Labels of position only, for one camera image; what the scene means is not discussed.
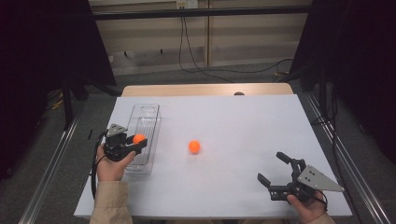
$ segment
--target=cable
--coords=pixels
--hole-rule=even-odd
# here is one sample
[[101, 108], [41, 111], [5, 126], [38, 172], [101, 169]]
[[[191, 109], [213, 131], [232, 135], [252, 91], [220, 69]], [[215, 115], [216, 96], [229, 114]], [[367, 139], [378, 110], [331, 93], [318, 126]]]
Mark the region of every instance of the cable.
[[[334, 157], [334, 160], [335, 160], [337, 173], [339, 174], [339, 176], [341, 178], [341, 181], [345, 184], [346, 181], [345, 181], [343, 173], [341, 172], [340, 163], [339, 163], [339, 160], [338, 160], [338, 157], [337, 157], [337, 153], [336, 153], [337, 131], [336, 131], [335, 116], [336, 116], [337, 112], [338, 112], [337, 94], [336, 94], [336, 91], [335, 91], [334, 87], [332, 87], [332, 116], [333, 116], [333, 119], [332, 119], [332, 156]], [[345, 186], [344, 189], [346, 190], [346, 194], [347, 194], [349, 200], [351, 201], [352, 206], [353, 206], [353, 208], [354, 208], [354, 210], [356, 212], [356, 217], [358, 218], [358, 221], [361, 224], [361, 217], [360, 217], [360, 215], [358, 213], [358, 210], [356, 209], [356, 204], [353, 201], [352, 196], [350, 195], [350, 192], [349, 192], [347, 186]]]
[[94, 199], [95, 199], [95, 195], [96, 195], [96, 170], [97, 170], [99, 161], [104, 157], [103, 156], [98, 161], [96, 161], [96, 156], [97, 156], [97, 151], [98, 151], [99, 145], [102, 143], [102, 139], [106, 135], [106, 133], [107, 133], [107, 130], [105, 130], [104, 132], [101, 132], [99, 134], [99, 137], [96, 140], [95, 148], [93, 149], [92, 171], [91, 171], [91, 190], [92, 190], [92, 197]]
[[[191, 56], [191, 58], [192, 58], [192, 61], [193, 61], [194, 65], [195, 65], [195, 67], [197, 68], [197, 71], [189, 71], [189, 70], [186, 70], [186, 69], [182, 66], [182, 64], [181, 64], [181, 59], [180, 59], [180, 57], [181, 57], [181, 48], [182, 48], [182, 45], [183, 45], [184, 27], [186, 27], [185, 33], [186, 33], [186, 38], [187, 38], [187, 42], [188, 42], [188, 45], [189, 45], [190, 56]], [[254, 73], [260, 73], [260, 72], [268, 71], [268, 70], [270, 70], [270, 69], [272, 69], [272, 68], [274, 68], [274, 67], [276, 67], [276, 71], [278, 71], [278, 66], [279, 66], [281, 63], [283, 63], [283, 62], [288, 62], [288, 61], [293, 61], [293, 59], [284, 59], [284, 60], [281, 60], [281, 61], [277, 62], [276, 64], [270, 66], [270, 67], [267, 67], [267, 68], [264, 68], [264, 69], [261, 69], [261, 70], [257, 70], [257, 71], [236, 71], [236, 70], [230, 70], [230, 69], [202, 69], [202, 68], [198, 67], [198, 65], [196, 64], [196, 62], [195, 62], [195, 60], [194, 60], [194, 57], [193, 57], [193, 55], [192, 55], [192, 52], [191, 52], [191, 45], [190, 45], [190, 39], [189, 39], [188, 30], [187, 30], [186, 19], [185, 19], [184, 17], [181, 18], [181, 37], [180, 37], [180, 48], [179, 48], [179, 51], [178, 51], [178, 63], [179, 63], [179, 65], [180, 65], [180, 68], [181, 68], [183, 71], [185, 71], [185, 72], [188, 72], [188, 73], [197, 73], [197, 72], [200, 72], [200, 73], [202, 73], [202, 74], [204, 74], [204, 75], [206, 75], [206, 76], [216, 77], [216, 78], [219, 78], [219, 79], [222, 79], [222, 80], [225, 80], [225, 81], [228, 81], [228, 82], [233, 83], [232, 81], [230, 81], [230, 80], [228, 80], [228, 79], [226, 79], [226, 78], [222, 78], [222, 77], [217, 77], [217, 76], [214, 76], [214, 75], [210, 75], [210, 74], [208, 74], [208, 73], [206, 73], [206, 72], [233, 72], [233, 73], [242, 73], [242, 74], [254, 74]]]
[[198, 67], [198, 65], [196, 64], [196, 62], [195, 62], [195, 60], [194, 60], [194, 57], [192, 56], [191, 45], [190, 45], [190, 40], [189, 40], [189, 35], [188, 35], [188, 33], [187, 33], [186, 18], [184, 18], [184, 17], [181, 18], [181, 38], [180, 38], [180, 48], [179, 48], [179, 50], [178, 50], [178, 63], [179, 63], [179, 65], [180, 65], [180, 68], [181, 68], [183, 71], [185, 71], [185, 72], [191, 73], [190, 71], [188, 71], [188, 70], [186, 70], [186, 69], [183, 68], [183, 66], [181, 65], [181, 61], [180, 61], [180, 52], [181, 52], [181, 47], [182, 47], [182, 45], [183, 45], [184, 26], [186, 26], [186, 37], [187, 37], [187, 43], [189, 44], [190, 56], [191, 56], [191, 58], [192, 58], [192, 62], [194, 63], [194, 65], [195, 65], [195, 67], [198, 69], [198, 71], [201, 72], [202, 74], [208, 76], [208, 77], [215, 77], [215, 78], [219, 78], [219, 79], [221, 79], [221, 80], [224, 80], [224, 81], [226, 81], [226, 82], [233, 83], [231, 80], [228, 80], [228, 79], [226, 79], [226, 78], [217, 77], [217, 76], [213, 76], [213, 75], [210, 75], [210, 74], [208, 74], [208, 73], [205, 73], [203, 70], [201, 70], [201, 69]]

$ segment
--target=white table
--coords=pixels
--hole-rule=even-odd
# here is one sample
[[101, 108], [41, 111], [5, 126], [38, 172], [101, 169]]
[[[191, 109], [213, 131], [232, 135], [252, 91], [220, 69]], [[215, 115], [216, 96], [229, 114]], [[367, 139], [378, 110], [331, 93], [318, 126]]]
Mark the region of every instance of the white table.
[[[123, 178], [133, 217], [297, 217], [257, 180], [262, 173], [273, 185], [291, 181], [278, 151], [335, 180], [296, 95], [121, 97], [108, 124], [126, 125], [135, 104], [160, 105], [163, 119], [151, 175]], [[201, 142], [198, 155], [188, 151], [191, 139]], [[331, 216], [351, 216], [342, 193], [325, 194]], [[87, 181], [75, 216], [89, 217], [92, 209]]]

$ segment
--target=transparent plastic container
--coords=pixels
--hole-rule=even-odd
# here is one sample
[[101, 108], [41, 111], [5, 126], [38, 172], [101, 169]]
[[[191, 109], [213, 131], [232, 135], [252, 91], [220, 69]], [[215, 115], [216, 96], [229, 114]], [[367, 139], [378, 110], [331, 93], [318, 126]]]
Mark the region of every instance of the transparent plastic container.
[[128, 136], [143, 134], [148, 139], [148, 145], [125, 168], [127, 175], [149, 175], [154, 163], [158, 134], [161, 128], [161, 113], [159, 105], [134, 105], [128, 124]]

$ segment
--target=wall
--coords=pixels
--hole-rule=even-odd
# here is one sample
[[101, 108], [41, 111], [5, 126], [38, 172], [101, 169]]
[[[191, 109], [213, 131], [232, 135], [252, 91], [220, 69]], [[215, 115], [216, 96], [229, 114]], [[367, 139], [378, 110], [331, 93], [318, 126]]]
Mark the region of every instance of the wall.
[[[93, 12], [175, 9], [169, 0], [91, 0]], [[309, 0], [199, 0], [199, 8], [308, 6]], [[273, 63], [293, 58], [306, 14], [186, 18], [191, 53], [198, 66]], [[179, 69], [182, 19], [98, 21], [115, 75]], [[183, 67], [195, 65], [188, 40]]]

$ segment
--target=aluminum rail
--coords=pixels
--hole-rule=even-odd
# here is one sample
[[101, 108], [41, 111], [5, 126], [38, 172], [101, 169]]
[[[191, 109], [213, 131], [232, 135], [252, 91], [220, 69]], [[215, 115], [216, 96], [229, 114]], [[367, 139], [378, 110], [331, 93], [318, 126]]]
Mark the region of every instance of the aluminum rail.
[[[325, 120], [322, 119], [320, 110], [318, 109], [318, 101], [315, 96], [313, 96], [312, 93], [308, 93], [306, 97], [316, 116], [319, 118], [319, 121], [323, 122], [322, 128], [329, 137], [329, 140], [332, 142], [334, 127], [329, 122], [324, 122]], [[380, 201], [376, 198], [375, 194], [362, 176], [355, 162], [352, 160], [349, 153], [347, 152], [346, 147], [337, 135], [335, 136], [334, 143], [338, 158], [346, 168], [346, 171], [351, 178], [352, 183], [354, 184], [355, 188], [357, 189], [358, 193], [366, 204], [367, 209], [370, 211], [373, 219], [375, 220], [375, 223], [390, 224], [390, 220], [387, 217], [387, 214], [385, 213], [385, 210], [382, 207]]]
[[69, 142], [73, 136], [73, 133], [77, 127], [78, 120], [82, 114], [82, 108], [84, 106], [84, 102], [78, 104], [77, 114], [73, 119], [71, 125], [67, 130], [64, 131], [58, 146], [55, 149], [55, 152], [49, 162], [49, 166], [47, 167], [46, 172], [41, 177], [40, 183], [35, 189], [35, 193], [30, 199], [28, 205], [26, 206], [19, 224], [32, 224], [35, 223], [35, 219], [37, 218], [38, 212], [43, 205], [43, 202], [50, 190], [51, 183], [53, 178], [56, 175], [59, 164], [61, 163], [64, 152], [69, 145]]
[[90, 17], [96, 21], [152, 19], [152, 18], [178, 18], [178, 17], [204, 17], [204, 16], [238, 16], [261, 14], [295, 14], [308, 13], [311, 6], [295, 7], [240, 7], [240, 8], [194, 8], [194, 9], [167, 9], [152, 11], [126, 11], [126, 12], [93, 12]]

